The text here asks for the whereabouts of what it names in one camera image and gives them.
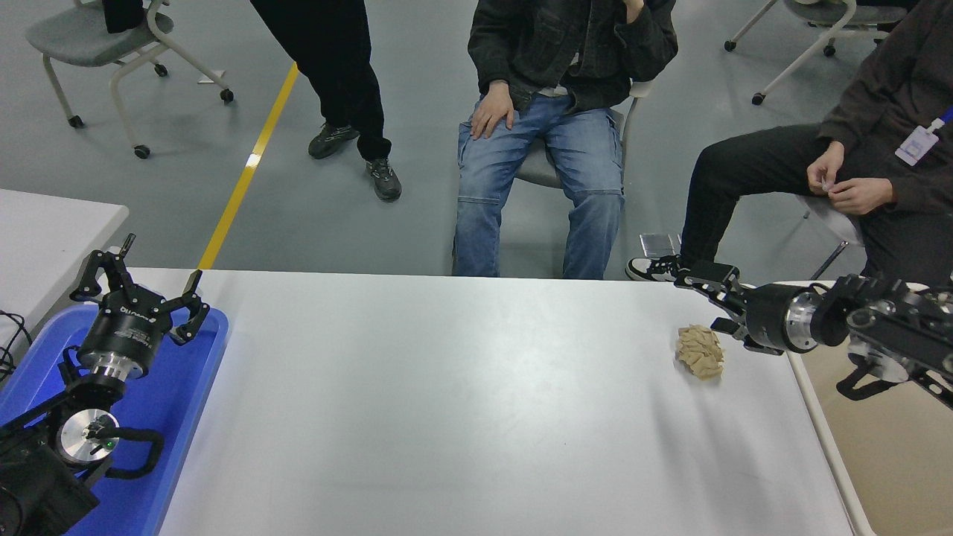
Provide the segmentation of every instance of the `hand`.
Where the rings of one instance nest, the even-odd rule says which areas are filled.
[[[827,190],[834,209],[843,214],[862,216],[885,203],[896,202],[889,179],[858,177],[834,184]]]
[[[807,166],[807,187],[816,196],[823,196],[837,180],[837,171],[843,165],[843,144],[832,140],[827,151]]]
[[[489,138],[503,117],[506,117],[506,128],[512,131],[517,116],[510,98],[510,85],[504,80],[494,80],[470,119],[470,136],[477,139],[485,133]]]
[[[625,24],[632,24],[645,7],[645,0],[622,0],[622,3],[625,4]]]

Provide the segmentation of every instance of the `id badge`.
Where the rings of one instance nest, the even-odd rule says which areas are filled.
[[[936,134],[927,132],[924,127],[917,127],[897,148],[894,155],[907,164],[915,166],[939,140]]]

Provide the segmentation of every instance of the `man's left hand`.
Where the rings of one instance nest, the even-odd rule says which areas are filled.
[[[862,216],[877,207],[896,202],[893,184],[879,177],[857,177],[838,182],[827,191],[834,208],[843,214]]]

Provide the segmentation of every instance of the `blue plastic tray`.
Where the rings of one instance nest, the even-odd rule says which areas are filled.
[[[0,392],[0,424],[63,390],[56,368],[63,348],[82,343],[97,311],[95,305],[75,305],[47,323]],[[177,325],[186,315],[180,310],[172,318]],[[166,337],[149,375],[127,381],[126,396],[112,407],[112,414],[121,426],[158,430],[165,436],[165,448],[149,475],[131,481],[102,479],[94,485],[100,505],[67,532],[69,536],[158,532],[225,351],[228,330],[225,315],[212,309],[194,340],[176,346]],[[145,443],[120,442],[112,454],[113,466],[137,468],[148,452]]]

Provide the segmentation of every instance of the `man's right hand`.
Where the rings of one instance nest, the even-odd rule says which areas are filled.
[[[843,144],[831,140],[827,151],[807,166],[807,187],[817,196],[826,196],[827,189],[837,181],[837,171],[843,165]]]
[[[517,116],[513,109],[513,99],[510,98],[510,85],[505,80],[494,80],[470,119],[470,135],[473,139],[482,134],[484,137],[490,137],[503,117],[506,117],[506,128],[513,130],[513,122]]]

